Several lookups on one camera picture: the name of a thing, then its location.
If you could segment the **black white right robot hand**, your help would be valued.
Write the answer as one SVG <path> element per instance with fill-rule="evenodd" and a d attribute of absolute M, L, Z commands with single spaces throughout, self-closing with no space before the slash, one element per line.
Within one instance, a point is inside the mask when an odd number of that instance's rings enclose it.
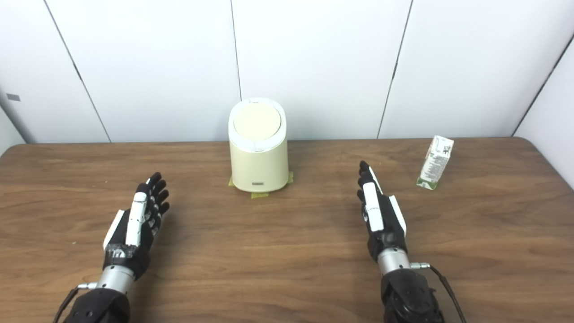
<path fill-rule="evenodd" d="M 373 260 L 386 249 L 408 251 L 406 221 L 395 196 L 382 192 L 373 168 L 364 160 L 359 164 L 357 197 L 368 232 L 367 248 Z"/>

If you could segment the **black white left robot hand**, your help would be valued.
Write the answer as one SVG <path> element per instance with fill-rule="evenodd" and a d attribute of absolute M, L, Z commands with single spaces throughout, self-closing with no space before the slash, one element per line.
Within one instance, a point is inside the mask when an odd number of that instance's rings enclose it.
<path fill-rule="evenodd" d="M 170 209 L 166 180 L 160 172 L 140 183 L 131 207 L 119 210 L 103 241 L 103 268 L 122 266 L 138 280 L 148 270 L 150 250 Z"/>

